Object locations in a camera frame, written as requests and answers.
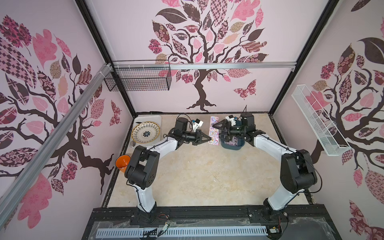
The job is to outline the pink sticker sheet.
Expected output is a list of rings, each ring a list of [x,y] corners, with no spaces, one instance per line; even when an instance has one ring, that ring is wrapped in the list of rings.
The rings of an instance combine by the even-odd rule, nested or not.
[[[209,141],[209,144],[214,146],[218,146],[220,143],[219,130],[213,127],[213,125],[217,124],[218,122],[219,122],[219,117],[215,117],[215,116],[210,117],[209,137],[211,138],[211,140]]]

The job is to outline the teal plastic storage box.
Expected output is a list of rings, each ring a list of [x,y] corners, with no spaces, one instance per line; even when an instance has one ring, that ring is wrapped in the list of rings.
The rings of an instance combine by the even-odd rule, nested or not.
[[[234,150],[234,151],[240,150],[245,145],[245,139],[242,136],[243,129],[244,128],[241,125],[241,121],[237,120],[237,123],[235,126],[231,126],[230,124],[227,129],[219,130],[219,132],[230,130],[231,134],[235,136],[233,143],[225,143],[223,140],[220,139],[222,147],[228,150]]]

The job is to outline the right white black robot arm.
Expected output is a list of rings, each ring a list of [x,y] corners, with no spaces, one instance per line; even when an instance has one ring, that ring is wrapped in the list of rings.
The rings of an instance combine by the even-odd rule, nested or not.
[[[219,138],[225,142],[233,138],[242,139],[280,163],[280,186],[264,201],[264,209],[269,214],[282,211],[298,194],[317,183],[317,172],[310,153],[283,145],[258,130],[253,114],[242,113],[239,119],[228,116],[212,127],[219,130]]]

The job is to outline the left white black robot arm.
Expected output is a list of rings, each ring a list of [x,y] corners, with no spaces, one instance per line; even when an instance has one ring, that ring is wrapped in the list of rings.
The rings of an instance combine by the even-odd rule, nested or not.
[[[212,138],[202,132],[203,121],[177,118],[164,139],[151,147],[137,146],[124,172],[127,186],[134,188],[137,197],[137,208],[150,214],[156,208],[152,184],[155,181],[160,159],[178,150],[183,144],[193,146],[209,142]]]

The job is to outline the patterned ceramic plate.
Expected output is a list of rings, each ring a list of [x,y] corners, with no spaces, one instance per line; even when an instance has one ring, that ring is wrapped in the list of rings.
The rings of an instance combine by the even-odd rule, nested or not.
[[[133,128],[131,138],[137,144],[148,144],[158,138],[161,128],[154,122],[143,122]]]

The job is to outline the orange cup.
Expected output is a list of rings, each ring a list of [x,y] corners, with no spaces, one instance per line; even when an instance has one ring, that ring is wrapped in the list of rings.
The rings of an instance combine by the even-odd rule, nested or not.
[[[125,173],[129,163],[131,161],[131,157],[129,155],[119,156],[115,162],[115,166],[122,172]]]

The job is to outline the aluminium rail back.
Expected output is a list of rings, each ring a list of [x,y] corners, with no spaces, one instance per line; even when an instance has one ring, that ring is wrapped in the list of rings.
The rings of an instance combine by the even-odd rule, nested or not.
[[[260,63],[193,63],[193,64],[144,64],[138,62],[115,62],[116,68],[165,68],[170,70],[229,70],[229,69],[294,69],[296,62],[260,62]]]

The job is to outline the aluminium rail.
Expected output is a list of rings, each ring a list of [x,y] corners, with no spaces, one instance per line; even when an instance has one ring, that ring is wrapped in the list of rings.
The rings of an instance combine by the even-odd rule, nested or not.
[[[63,141],[65,134],[70,130],[73,123],[78,119],[82,110],[86,107],[90,98],[102,84],[106,75],[113,70],[111,63],[104,64],[94,75],[90,84],[79,96],[68,113],[59,122],[58,126],[50,134],[48,139],[42,144],[33,159],[21,171],[20,175],[11,184],[10,188],[1,198],[1,228],[4,227],[14,209],[18,206],[26,192],[41,173],[44,166],[50,160],[54,151]]]
[[[116,68],[165,68],[170,70],[229,70],[229,69],[294,69],[296,62],[260,62],[260,63],[193,63],[193,64],[144,64],[138,62],[115,62]]]

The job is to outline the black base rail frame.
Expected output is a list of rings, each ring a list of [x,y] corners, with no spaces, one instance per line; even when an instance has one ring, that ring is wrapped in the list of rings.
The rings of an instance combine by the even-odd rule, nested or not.
[[[169,227],[265,226],[267,236],[96,239],[98,229]],[[91,213],[84,240],[339,240],[341,238],[323,205],[290,205],[269,214],[264,206],[156,207],[150,214],[137,208],[98,208]]]

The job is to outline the aluminium rail left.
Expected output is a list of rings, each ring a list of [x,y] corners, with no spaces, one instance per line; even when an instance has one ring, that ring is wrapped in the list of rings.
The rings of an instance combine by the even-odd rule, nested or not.
[[[68,113],[59,122],[58,126],[50,134],[48,139],[42,144],[33,159],[21,171],[20,175],[11,184],[10,188],[1,198],[1,228],[4,227],[14,209],[18,206],[26,192],[41,173],[44,166],[50,160],[54,151],[63,141],[65,134],[70,130],[73,123],[78,119],[82,110],[86,107],[90,98],[102,84],[106,75],[113,70],[111,63],[104,64],[94,75],[90,84],[79,96]]]

